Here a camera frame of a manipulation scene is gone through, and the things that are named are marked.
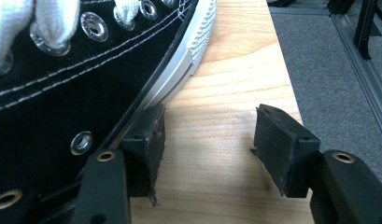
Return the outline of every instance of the black plastic part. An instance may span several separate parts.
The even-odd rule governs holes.
[[[330,0],[327,7],[332,14],[346,14],[355,0]]]
[[[359,158],[318,151],[319,140],[284,111],[260,105],[251,149],[281,194],[305,197],[318,224],[382,224],[382,184]]]
[[[318,155],[320,141],[281,109],[260,105],[251,152],[264,164],[280,193],[304,198],[307,165]]]
[[[318,224],[336,223],[338,215],[333,207],[330,198],[326,198],[328,201],[321,200],[316,193],[313,193],[310,200],[310,209],[312,211],[313,219]]]
[[[131,223],[122,152],[118,149],[96,152],[84,169],[71,223]]]
[[[366,60],[371,59],[368,50],[368,42],[372,23],[374,21],[376,4],[377,0],[362,1],[359,23],[357,25],[356,35],[354,37],[354,44],[356,45],[356,49],[360,52],[362,58]]]
[[[129,195],[155,199],[155,182],[164,152],[164,107],[145,109],[121,142],[124,152]]]
[[[355,161],[339,161],[333,156],[337,152]],[[382,224],[382,184],[362,160],[329,150],[323,153],[320,169],[337,213],[334,223]]]

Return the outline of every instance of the shoe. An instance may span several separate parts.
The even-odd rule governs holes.
[[[0,212],[76,183],[137,113],[167,103],[216,15],[215,0],[33,2],[0,1]]]

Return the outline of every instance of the floor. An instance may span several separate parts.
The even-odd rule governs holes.
[[[382,182],[382,129],[327,3],[298,0],[287,8],[271,7],[304,126],[321,139],[322,151],[339,149],[360,157]],[[354,30],[360,8],[356,1],[347,13]],[[377,16],[375,25],[380,36],[371,36],[370,62],[382,83],[382,21]]]

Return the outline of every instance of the wooden table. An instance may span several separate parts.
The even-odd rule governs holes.
[[[301,119],[266,2],[217,4],[204,60],[166,107],[160,205],[132,198],[133,223],[313,223],[249,152],[259,104]]]

